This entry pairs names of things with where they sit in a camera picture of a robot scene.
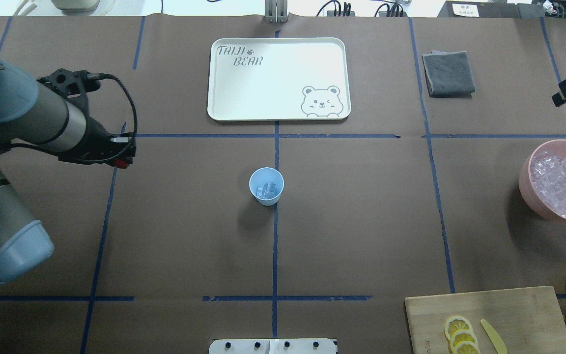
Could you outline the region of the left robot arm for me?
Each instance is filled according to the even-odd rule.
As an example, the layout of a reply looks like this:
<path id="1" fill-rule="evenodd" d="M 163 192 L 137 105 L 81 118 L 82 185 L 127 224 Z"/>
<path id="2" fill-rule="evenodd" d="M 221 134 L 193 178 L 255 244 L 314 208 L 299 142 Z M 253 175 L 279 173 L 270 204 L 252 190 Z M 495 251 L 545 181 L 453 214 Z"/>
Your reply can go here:
<path id="1" fill-rule="evenodd" d="M 132 132 L 112 134 L 90 114 L 87 95 L 106 79 L 128 100 Z M 35 78 L 0 58 L 0 155 L 24 148 L 65 163 L 124 169 L 136 155 L 138 129 L 132 96 L 115 75 L 60 68 Z M 42 264 L 54 249 L 42 222 L 0 169 L 0 285 Z"/>

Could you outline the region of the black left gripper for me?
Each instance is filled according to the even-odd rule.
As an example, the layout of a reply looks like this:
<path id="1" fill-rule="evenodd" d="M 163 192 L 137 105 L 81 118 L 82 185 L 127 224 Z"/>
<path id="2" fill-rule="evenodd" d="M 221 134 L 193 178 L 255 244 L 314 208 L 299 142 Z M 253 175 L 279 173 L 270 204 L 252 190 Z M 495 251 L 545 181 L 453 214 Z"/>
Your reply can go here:
<path id="1" fill-rule="evenodd" d="M 104 127 L 81 112 L 57 118 L 57 155 L 67 163 L 132 164 L 135 150 L 114 158 L 115 148 L 136 147 L 135 137 L 111 137 Z"/>

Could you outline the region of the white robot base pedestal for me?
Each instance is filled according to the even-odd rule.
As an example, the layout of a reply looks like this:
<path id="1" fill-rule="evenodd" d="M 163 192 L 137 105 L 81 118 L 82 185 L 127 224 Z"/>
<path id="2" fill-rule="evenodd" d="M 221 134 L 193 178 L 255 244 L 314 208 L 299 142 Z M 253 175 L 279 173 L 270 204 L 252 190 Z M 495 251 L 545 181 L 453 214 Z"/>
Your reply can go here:
<path id="1" fill-rule="evenodd" d="M 221 339 L 209 345 L 209 354 L 337 354 L 330 338 Z"/>

